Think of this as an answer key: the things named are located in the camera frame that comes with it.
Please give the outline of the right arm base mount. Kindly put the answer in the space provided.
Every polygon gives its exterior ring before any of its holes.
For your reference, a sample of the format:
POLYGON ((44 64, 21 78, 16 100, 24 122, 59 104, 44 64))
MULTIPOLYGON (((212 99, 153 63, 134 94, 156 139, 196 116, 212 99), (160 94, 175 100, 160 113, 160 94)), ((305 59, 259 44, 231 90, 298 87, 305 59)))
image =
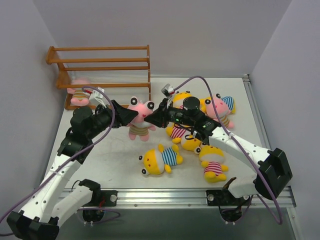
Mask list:
POLYGON ((223 206, 225 198, 223 191, 220 189, 208 189, 206 190, 206 201, 208 206, 223 206))

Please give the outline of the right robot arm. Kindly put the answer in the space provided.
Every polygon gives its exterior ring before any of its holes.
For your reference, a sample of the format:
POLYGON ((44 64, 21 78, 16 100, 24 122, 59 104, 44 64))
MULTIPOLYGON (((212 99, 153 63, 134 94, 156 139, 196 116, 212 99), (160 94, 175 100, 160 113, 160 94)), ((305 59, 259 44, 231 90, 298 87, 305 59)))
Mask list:
POLYGON ((260 147, 224 129, 200 110, 200 100, 194 96, 187 97, 182 105, 181 109, 175 108, 164 98, 144 120, 158 128, 165 128, 169 123, 187 126, 193 137, 232 155, 256 172, 230 182, 221 193, 226 204, 232 205, 250 195, 276 200, 293 177, 286 153, 279 148, 260 147))

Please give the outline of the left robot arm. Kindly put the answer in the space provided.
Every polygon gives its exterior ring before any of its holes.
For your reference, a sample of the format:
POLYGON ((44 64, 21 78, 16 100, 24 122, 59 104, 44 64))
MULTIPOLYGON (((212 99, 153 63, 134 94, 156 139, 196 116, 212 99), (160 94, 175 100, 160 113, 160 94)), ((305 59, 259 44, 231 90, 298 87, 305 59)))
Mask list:
POLYGON ((53 164, 41 185, 28 197, 20 211, 12 211, 6 221, 13 234, 22 240, 54 240, 60 227, 79 208, 101 201, 100 184, 85 179, 73 193, 58 201, 72 175, 93 149, 93 139, 101 132, 128 125, 139 113, 112 100, 113 108, 99 105, 75 109, 71 127, 57 150, 53 164))

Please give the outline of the pink plush face-down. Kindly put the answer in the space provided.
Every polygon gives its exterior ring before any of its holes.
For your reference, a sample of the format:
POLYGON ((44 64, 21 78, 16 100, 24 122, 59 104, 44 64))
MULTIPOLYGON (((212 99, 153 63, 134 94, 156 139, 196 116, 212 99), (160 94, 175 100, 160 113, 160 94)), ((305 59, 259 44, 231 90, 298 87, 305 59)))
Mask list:
POLYGON ((132 96, 128 106, 129 110, 138 112, 138 115, 129 123, 128 137, 133 141, 139 136, 142 142, 147 142, 150 138, 149 130, 155 131, 156 127, 145 121, 145 118, 151 115, 154 111, 155 103, 147 101, 143 103, 136 96, 132 96))

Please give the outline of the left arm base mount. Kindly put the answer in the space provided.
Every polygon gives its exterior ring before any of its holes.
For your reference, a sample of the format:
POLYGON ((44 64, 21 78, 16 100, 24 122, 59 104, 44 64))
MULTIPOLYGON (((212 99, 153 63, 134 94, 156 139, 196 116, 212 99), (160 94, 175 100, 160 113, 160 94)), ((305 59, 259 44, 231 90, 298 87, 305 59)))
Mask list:
POLYGON ((115 207, 118 200, 118 191, 102 190, 98 197, 99 207, 115 207))

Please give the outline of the pink plush orange stripes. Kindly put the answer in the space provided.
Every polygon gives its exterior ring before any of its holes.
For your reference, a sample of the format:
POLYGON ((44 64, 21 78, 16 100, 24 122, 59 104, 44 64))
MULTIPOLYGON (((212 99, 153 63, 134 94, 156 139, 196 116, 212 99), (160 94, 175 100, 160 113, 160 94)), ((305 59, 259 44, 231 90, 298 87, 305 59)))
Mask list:
MULTIPOLYGON (((90 81, 87 78, 77 78, 71 82, 72 85, 89 85, 90 81)), ((71 94, 70 103, 74 106, 83 107, 90 103, 89 93, 84 92, 81 87, 69 87, 67 93, 71 94)))

